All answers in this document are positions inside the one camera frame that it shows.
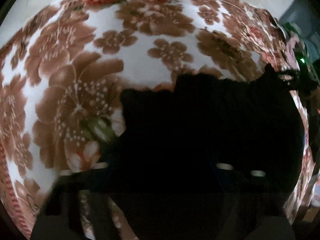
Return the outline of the blue and black sweater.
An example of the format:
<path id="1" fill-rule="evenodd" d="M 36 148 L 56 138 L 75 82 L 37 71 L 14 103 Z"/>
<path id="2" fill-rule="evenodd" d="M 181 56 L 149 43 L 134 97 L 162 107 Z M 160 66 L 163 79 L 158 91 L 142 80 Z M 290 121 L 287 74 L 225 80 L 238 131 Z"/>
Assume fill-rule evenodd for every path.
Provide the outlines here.
<path id="1" fill-rule="evenodd" d="M 139 239 L 216 239 L 218 162 L 295 165 L 304 127 L 287 84 L 271 65 L 251 82 L 180 75 L 172 91 L 126 89 L 125 132 L 108 164 L 127 163 Z"/>

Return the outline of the floral brown white blanket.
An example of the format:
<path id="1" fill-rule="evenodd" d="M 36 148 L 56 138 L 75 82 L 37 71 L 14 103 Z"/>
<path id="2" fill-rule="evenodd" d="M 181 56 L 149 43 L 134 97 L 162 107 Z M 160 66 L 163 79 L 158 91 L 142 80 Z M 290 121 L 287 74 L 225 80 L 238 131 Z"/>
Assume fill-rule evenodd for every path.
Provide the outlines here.
<path id="1" fill-rule="evenodd" d="M 295 233 L 317 148 L 319 84 L 297 28 L 239 0 L 57 0 L 1 48 L 1 202 L 26 239 L 61 176 L 106 168 L 125 132 L 121 93 L 184 74 L 251 82 L 271 65 L 304 127 L 283 206 Z"/>

